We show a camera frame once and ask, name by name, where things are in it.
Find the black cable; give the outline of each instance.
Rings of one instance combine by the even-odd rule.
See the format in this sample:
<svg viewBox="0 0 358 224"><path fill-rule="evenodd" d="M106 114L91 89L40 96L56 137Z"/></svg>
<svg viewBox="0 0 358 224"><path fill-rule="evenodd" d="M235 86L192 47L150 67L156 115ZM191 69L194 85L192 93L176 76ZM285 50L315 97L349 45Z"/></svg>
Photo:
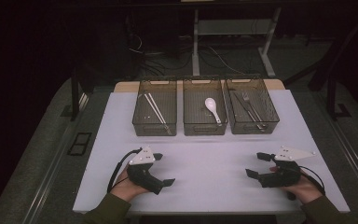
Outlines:
<svg viewBox="0 0 358 224"><path fill-rule="evenodd" d="M139 64L139 66L140 66L141 68L143 68L146 72L148 71L148 72L154 74L155 76L158 76L158 77L159 77L159 74L156 73L155 71L151 70L150 68L148 68L147 65L145 65L145 64Z"/></svg>
<svg viewBox="0 0 358 224"><path fill-rule="evenodd" d="M304 174L302 174L303 176L305 176L310 182L312 182L318 189L319 189L319 191L323 194L323 195L325 195L325 190L324 190L324 182L322 181L322 179L315 173L315 172L313 172L310 168L307 168L307 167L304 167L304 166L298 166L298 167L300 167L300 168L302 168L302 169L306 169L306 170L308 170L308 171L310 171L310 172L312 172L314 175L316 175L316 177L318 177L318 179L319 179L319 181L321 182L321 183L318 183L314 178L312 178L310 175L304 175Z"/></svg>
<svg viewBox="0 0 358 224"><path fill-rule="evenodd" d="M145 63L144 66L147 67L149 71L156 71L156 73L159 74L158 76L165 76L165 72L161 72L155 66L149 65L147 63Z"/></svg>
<svg viewBox="0 0 358 224"><path fill-rule="evenodd" d="M117 164L116 169L115 169L115 171L112 173L112 176L110 177L110 180L109 180L109 184L108 184L108 186L107 186L107 192L108 192L108 193L109 193L110 190L112 190L112 188L114 187L114 186L112 186L112 185L113 185L113 182L115 181L116 176L117 176L117 174L118 174L118 171L120 170L121 165L123 164L124 160L126 160L126 159L130 156L130 154L139 153L141 150L142 150L141 148L140 148L140 149L135 149L135 150L133 150L133 151L127 153L127 154L123 157L123 159L121 159L121 161Z"/></svg>
<svg viewBox="0 0 358 224"><path fill-rule="evenodd" d="M258 20L255 20L255 35L257 35L257 23L258 23Z"/></svg>
<svg viewBox="0 0 358 224"><path fill-rule="evenodd" d="M227 54L229 54L229 53L232 52L232 50L230 50L230 51L228 51L228 52L216 54L216 53L214 53L213 50L212 50L212 49L216 49L216 47L212 48L212 47L210 47L210 46L208 46L208 45L199 45L199 49L200 49L199 52L201 52L201 48L207 49L207 50L204 51L204 53L207 54L207 55L209 55L209 56L213 56L213 57L215 57L215 58L218 58L217 55L222 56L222 55L227 55Z"/></svg>
<svg viewBox="0 0 358 224"><path fill-rule="evenodd" d="M246 74L244 74L243 72L241 72L241 71L239 71L239 70L237 70L237 69L234 69L234 68L230 67L230 66L228 65L228 63L226 62L226 60L224 60L224 59L220 56L220 54L218 54L218 53L216 52L216 50L214 50L214 49L211 48L211 47L208 47L208 48L212 50L212 52L220 59L220 61L226 66L226 68L228 68L228 69L230 69L231 71L234 71L234 72L236 72L236 73L239 73L239 74L242 74L242 75L246 75Z"/></svg>
<svg viewBox="0 0 358 224"><path fill-rule="evenodd" d="M152 61L152 60L147 60L147 61L148 61L148 62L151 62L151 63L155 63L155 64L157 64L157 65L163 67L164 70L165 70L165 69L167 69L167 70L179 70L179 69L182 69L182 68L186 67L186 66L188 65L188 63L190 63L190 59L191 59L191 54L188 55L188 57L187 57L187 59L186 59L186 62L185 62L184 64L180 65L179 67L174 67L174 68L166 67L166 66L164 66L163 64L154 62L154 61Z"/></svg>
<svg viewBox="0 0 358 224"><path fill-rule="evenodd" d="M147 63L154 63L154 64L156 64L158 68L164 69L164 73L165 73L166 67L165 67L164 65L162 65L162 63L157 63L157 62L154 62L154 61L152 61L152 60L146 60L146 62L147 62Z"/></svg>
<svg viewBox="0 0 358 224"><path fill-rule="evenodd" d="M112 187L112 189L113 189L115 186L117 186L119 183L123 182L123 181L126 180L126 179L128 179L128 177L125 177L124 179L118 181L118 182Z"/></svg>
<svg viewBox="0 0 358 224"><path fill-rule="evenodd" d="M251 35L254 33L254 32L253 32L253 26L254 26L254 24L255 24L255 19L252 20L252 24L251 24Z"/></svg>
<svg viewBox="0 0 358 224"><path fill-rule="evenodd" d="M208 47L208 46L200 46L200 47L206 48L207 50L204 50L204 49L199 50L199 56L200 56L201 53L204 53L204 54L207 55L207 56L217 58L217 59L219 59L219 63L225 64L225 66L223 66L222 68L226 68L226 67L227 67L228 62L227 62L226 59L224 59L224 58L222 57L222 55L228 54L228 52L227 52L227 53L217 53L217 52L216 52L213 48L211 48L211 47Z"/></svg>
<svg viewBox="0 0 358 224"><path fill-rule="evenodd" d="M206 63L207 65L209 65L209 66L212 67L212 68L218 68L218 69L226 68L225 66L215 66L215 65L212 65L212 64L208 63L208 62L205 60L205 58L202 56L201 51L199 52L199 57L204 61L204 63Z"/></svg>

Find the human hand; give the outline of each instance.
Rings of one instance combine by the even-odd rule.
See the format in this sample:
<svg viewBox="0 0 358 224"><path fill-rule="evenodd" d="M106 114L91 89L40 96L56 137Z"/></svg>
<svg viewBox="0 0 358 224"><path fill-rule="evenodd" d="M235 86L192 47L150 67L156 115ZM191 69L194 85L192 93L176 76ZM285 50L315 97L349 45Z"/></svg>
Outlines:
<svg viewBox="0 0 358 224"><path fill-rule="evenodd" d="M129 175L127 173L128 166L129 165L127 164L123 172L117 177L116 183L110 190L110 193L129 203L139 194L147 193L149 191L129 180Z"/></svg>
<svg viewBox="0 0 358 224"><path fill-rule="evenodd" d="M276 172L278 167L275 166L269 169L272 172ZM280 187L280 189L295 194L302 203L309 203L323 196L318 188L303 175L300 177L300 180L296 184L289 187Z"/></svg>

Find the ceramic spoon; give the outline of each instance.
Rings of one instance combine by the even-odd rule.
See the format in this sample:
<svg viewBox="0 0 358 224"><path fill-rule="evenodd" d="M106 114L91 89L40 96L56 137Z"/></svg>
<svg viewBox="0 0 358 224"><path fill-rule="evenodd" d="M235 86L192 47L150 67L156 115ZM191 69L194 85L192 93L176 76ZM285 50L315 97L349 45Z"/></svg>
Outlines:
<svg viewBox="0 0 358 224"><path fill-rule="evenodd" d="M206 107L209 109L209 111L211 111L214 115L214 118L216 119L216 122L218 124L221 124L222 121L220 120L219 116L217 115L217 112L216 112L216 102L214 101L213 98L207 98L205 100L205 105Z"/></svg>

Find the white tabletop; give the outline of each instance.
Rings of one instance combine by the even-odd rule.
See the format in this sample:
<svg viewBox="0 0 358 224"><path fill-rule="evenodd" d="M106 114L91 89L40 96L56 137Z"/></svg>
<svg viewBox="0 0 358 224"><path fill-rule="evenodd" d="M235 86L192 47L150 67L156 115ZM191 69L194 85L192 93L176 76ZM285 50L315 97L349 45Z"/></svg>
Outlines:
<svg viewBox="0 0 358 224"><path fill-rule="evenodd" d="M257 152L277 153L280 146L315 151L316 156L297 161L324 181L326 195L341 212L349 212L334 178L319 153L290 91L269 91L280 122L272 134L185 136L182 94L178 93L177 135L138 137L132 126L135 92L111 93L73 210L95 208L106 193L117 163L126 153L150 146L162 153L150 173L163 180L175 178L159 195L147 193L131 203L129 215L169 214L281 214L299 211L279 189L261 188L245 169L270 173L274 162L258 160Z"/></svg>

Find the forearm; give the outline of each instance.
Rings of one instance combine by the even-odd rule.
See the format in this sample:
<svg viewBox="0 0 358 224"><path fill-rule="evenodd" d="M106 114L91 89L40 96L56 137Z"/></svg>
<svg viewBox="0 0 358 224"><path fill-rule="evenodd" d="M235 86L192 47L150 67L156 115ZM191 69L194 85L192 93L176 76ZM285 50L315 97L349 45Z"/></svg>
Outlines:
<svg viewBox="0 0 358 224"><path fill-rule="evenodd" d="M124 223L130 207L130 203L118 198L116 195L107 193L95 209L84 215L83 223Z"/></svg>
<svg viewBox="0 0 358 224"><path fill-rule="evenodd" d="M307 220L312 224L355 223L352 218L340 213L325 196L321 196L309 203L304 203L301 209L306 214Z"/></svg>

